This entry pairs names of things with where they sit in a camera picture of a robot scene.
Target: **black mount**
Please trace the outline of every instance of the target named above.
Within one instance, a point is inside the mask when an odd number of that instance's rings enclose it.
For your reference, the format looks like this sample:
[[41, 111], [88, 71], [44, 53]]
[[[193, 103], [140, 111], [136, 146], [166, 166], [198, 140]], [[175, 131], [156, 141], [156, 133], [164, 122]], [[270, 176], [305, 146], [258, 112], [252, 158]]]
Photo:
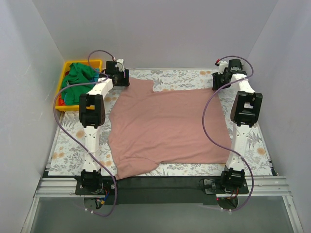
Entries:
[[218, 90], [223, 85], [231, 82], [231, 78], [233, 74], [244, 74], [247, 75], [246, 72], [243, 70], [242, 63], [240, 59], [232, 59], [229, 60], [228, 68], [224, 69], [224, 72], [222, 74], [219, 74], [218, 72], [213, 73], [213, 91]]
[[104, 69], [105, 74], [109, 75], [109, 78], [112, 79], [113, 86], [129, 86], [129, 71], [125, 69], [124, 71], [119, 71], [117, 62], [107, 61], [106, 69]]
[[242, 171], [234, 171], [233, 168], [228, 170], [225, 167], [225, 170], [222, 171], [221, 174], [221, 184], [226, 190], [236, 190], [237, 188], [242, 188], [242, 185], [245, 183], [245, 172], [244, 169]]
[[95, 170], [93, 172], [82, 170], [81, 185], [83, 188], [86, 188], [87, 190], [91, 192], [100, 190], [103, 185], [102, 175], [100, 174], [100, 170], [99, 172]]
[[94, 126], [96, 129], [98, 126], [103, 125], [105, 122], [105, 107], [103, 96], [100, 94], [90, 95], [81, 94], [79, 98], [79, 120], [83, 127]]
[[261, 102], [262, 93], [238, 91], [231, 109], [231, 120], [238, 126], [252, 127], [258, 121]]

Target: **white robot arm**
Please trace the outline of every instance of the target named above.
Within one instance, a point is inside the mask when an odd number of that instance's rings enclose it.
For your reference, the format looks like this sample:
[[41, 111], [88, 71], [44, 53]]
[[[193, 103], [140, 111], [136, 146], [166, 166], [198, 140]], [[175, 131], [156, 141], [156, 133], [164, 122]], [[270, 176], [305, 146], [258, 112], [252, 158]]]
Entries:
[[[246, 79], [246, 72], [242, 69], [239, 59], [232, 59], [228, 62], [220, 61], [216, 63], [219, 70], [213, 73], [213, 90], [221, 86], [234, 83], [238, 92], [231, 110], [231, 120], [233, 121], [233, 138], [231, 148], [241, 154], [245, 154], [247, 138], [251, 133], [251, 128], [257, 122], [262, 102], [262, 94], [256, 93]], [[237, 154], [230, 152], [229, 158], [222, 172], [222, 183], [228, 190], [241, 187], [244, 182], [244, 162]]]
[[[85, 147], [99, 160], [99, 138], [105, 122], [104, 98], [114, 86], [129, 86], [129, 71], [124, 69], [123, 59], [106, 62], [106, 75], [100, 75], [92, 90], [81, 94], [79, 99], [79, 120], [83, 125]], [[96, 191], [102, 187], [101, 166], [85, 154], [81, 172], [82, 187]]]
[[[113, 88], [112, 79], [107, 79], [106, 81], [96, 84], [92, 90], [88, 92], [89, 95], [101, 95], [102, 98], [108, 94], [108, 92]], [[99, 160], [99, 137], [102, 126], [99, 125], [97, 127], [94, 126], [86, 126], [84, 128], [84, 137], [86, 140], [85, 146], [86, 148], [95, 156], [97, 160]], [[91, 156], [86, 154], [84, 158], [84, 164], [82, 167], [83, 170], [87, 172], [98, 171], [101, 169], [101, 166], [96, 163]]]

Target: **pink t-shirt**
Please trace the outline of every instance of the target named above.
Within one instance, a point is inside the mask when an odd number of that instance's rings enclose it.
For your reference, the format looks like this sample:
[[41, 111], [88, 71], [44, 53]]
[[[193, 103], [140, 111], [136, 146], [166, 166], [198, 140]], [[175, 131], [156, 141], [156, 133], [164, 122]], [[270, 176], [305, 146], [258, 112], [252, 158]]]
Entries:
[[[130, 80], [111, 113], [108, 141], [117, 179], [150, 172], [160, 163], [225, 163], [229, 152], [204, 134], [202, 113], [212, 89], [154, 92], [151, 80]], [[205, 118], [210, 136], [231, 147], [218, 96]]]

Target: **yellow bin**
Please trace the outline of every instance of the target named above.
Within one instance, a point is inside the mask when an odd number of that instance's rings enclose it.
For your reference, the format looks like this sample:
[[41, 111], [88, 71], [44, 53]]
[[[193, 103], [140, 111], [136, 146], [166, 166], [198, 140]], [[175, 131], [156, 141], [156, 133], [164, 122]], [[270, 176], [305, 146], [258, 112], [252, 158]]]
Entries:
[[[60, 79], [59, 79], [59, 83], [58, 83], [56, 94], [61, 90], [62, 83], [63, 83], [64, 77], [65, 77], [65, 73], [70, 70], [70, 65], [72, 63], [77, 63], [77, 62], [79, 62], [79, 63], [81, 63], [83, 65], [87, 65], [88, 66], [88, 62], [87, 61], [69, 61], [69, 62], [65, 62], [64, 67], [63, 67], [63, 72], [62, 72], [62, 74], [60, 76]], [[92, 67], [99, 68], [100, 71], [101, 71], [102, 64], [103, 64], [102, 60], [91, 60], [90, 63], [91, 63]], [[79, 110], [79, 106], [78, 105], [59, 105], [59, 99], [60, 98], [61, 98], [61, 95], [59, 95], [58, 100], [56, 102], [56, 106], [55, 106], [55, 108], [58, 109], [59, 111], [65, 112], [65, 111], [78, 111]]]

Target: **white backdrop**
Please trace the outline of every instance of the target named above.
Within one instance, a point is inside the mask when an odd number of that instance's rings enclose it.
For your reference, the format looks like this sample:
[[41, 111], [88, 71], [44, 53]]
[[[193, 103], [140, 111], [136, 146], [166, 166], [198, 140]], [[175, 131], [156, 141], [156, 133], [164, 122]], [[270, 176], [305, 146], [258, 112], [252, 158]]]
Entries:
[[277, 0], [33, 0], [65, 60], [104, 49], [129, 68], [247, 57]]
[[0, 232], [21, 231], [43, 173], [63, 58], [31, 0], [0, 0]]
[[263, 93], [259, 122], [272, 162], [285, 175], [304, 232], [311, 232], [311, 3], [280, 0], [249, 60]]

